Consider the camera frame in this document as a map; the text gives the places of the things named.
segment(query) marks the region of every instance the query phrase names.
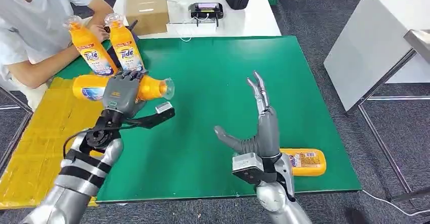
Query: robotic arm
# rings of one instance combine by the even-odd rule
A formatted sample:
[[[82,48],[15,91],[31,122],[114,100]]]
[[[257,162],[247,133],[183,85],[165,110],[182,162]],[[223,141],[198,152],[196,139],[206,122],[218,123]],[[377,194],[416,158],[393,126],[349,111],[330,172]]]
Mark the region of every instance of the robotic arm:
[[[123,142],[120,129],[152,127],[172,118],[174,108],[169,102],[156,107],[157,113],[138,119],[135,116],[144,102],[135,102],[140,79],[145,72],[124,71],[109,79],[102,103],[104,110],[92,129],[72,136],[75,140],[61,161],[55,186],[39,207],[22,223],[79,223],[91,196],[96,196],[110,169],[119,159]],[[270,106],[264,82],[255,71],[254,91],[259,112],[257,134],[239,140],[220,126],[214,130],[218,138],[240,155],[233,157],[233,174],[256,186],[257,198],[274,224],[311,223],[294,197],[292,166],[289,156],[279,150],[279,130],[275,110]],[[123,123],[131,126],[121,127]],[[103,153],[93,157],[91,151]]]
[[[157,113],[152,116],[130,119],[144,104],[135,103],[143,76],[145,72],[124,71],[109,79],[102,100],[104,110],[95,126],[75,135],[70,150],[61,161],[55,186],[21,223],[79,223],[91,196],[97,195],[122,153],[119,130],[132,127],[151,129],[175,115],[171,104],[165,102],[156,107]],[[131,126],[121,127],[123,123]],[[91,151],[103,153],[103,156],[93,157]]]
[[[278,119],[269,104],[264,81],[254,71],[257,84],[247,78],[258,109],[257,134],[237,139],[220,127],[214,131],[218,139],[240,155],[233,157],[233,174],[256,186],[257,198],[274,224],[311,223],[294,197],[292,166],[288,155],[279,151]]]

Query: cardboard box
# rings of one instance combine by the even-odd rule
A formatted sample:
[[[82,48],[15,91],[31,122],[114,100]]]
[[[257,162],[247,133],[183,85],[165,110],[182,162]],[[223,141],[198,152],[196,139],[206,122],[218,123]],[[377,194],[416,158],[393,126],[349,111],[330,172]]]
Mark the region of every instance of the cardboard box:
[[[166,0],[126,0],[125,16],[129,24],[137,20],[137,35],[167,32],[169,12]]]

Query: orange bottle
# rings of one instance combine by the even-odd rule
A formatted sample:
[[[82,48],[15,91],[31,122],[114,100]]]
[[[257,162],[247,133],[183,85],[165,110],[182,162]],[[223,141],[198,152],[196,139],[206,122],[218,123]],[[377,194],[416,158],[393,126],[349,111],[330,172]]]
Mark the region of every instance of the orange bottle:
[[[97,37],[85,26],[79,16],[67,18],[64,25],[69,29],[71,41],[95,74],[110,76],[118,69]]]
[[[86,74],[75,78],[73,82],[73,94],[79,99],[93,101],[101,100],[109,77]],[[156,80],[149,75],[144,75],[140,80],[137,98],[139,100],[152,100],[164,97],[170,100],[174,95],[172,79]]]
[[[289,155],[293,176],[320,176],[326,172],[327,163],[324,153],[310,148],[281,148]]]
[[[144,63],[133,34],[124,26],[123,20],[123,16],[117,13],[109,14],[104,19],[111,29],[111,43],[123,70],[141,71],[145,69]]]

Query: white t-shirt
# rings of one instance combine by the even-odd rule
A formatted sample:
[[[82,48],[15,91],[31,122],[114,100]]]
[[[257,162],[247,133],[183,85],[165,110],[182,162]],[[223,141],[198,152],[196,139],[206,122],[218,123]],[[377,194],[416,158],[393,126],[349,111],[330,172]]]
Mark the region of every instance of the white t-shirt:
[[[10,78],[5,65],[45,60],[70,43],[64,20],[73,15],[71,3],[92,0],[0,0],[0,76]]]

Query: green mat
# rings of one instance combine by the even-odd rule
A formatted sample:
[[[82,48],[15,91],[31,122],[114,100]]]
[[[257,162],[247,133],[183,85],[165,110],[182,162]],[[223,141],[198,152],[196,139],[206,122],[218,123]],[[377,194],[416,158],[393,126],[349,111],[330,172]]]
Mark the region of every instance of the green mat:
[[[361,189],[294,36],[148,39],[138,46],[152,77],[175,82],[176,116],[152,130],[121,131],[124,152],[98,201],[254,195],[252,185],[232,175],[233,151],[213,132],[221,125],[239,138],[256,133],[257,107],[246,83],[254,69],[277,111],[281,146],[317,148],[326,156],[326,173],[295,177],[296,192]],[[88,71],[80,58],[58,76]],[[150,101],[137,117],[155,113],[163,101]]]

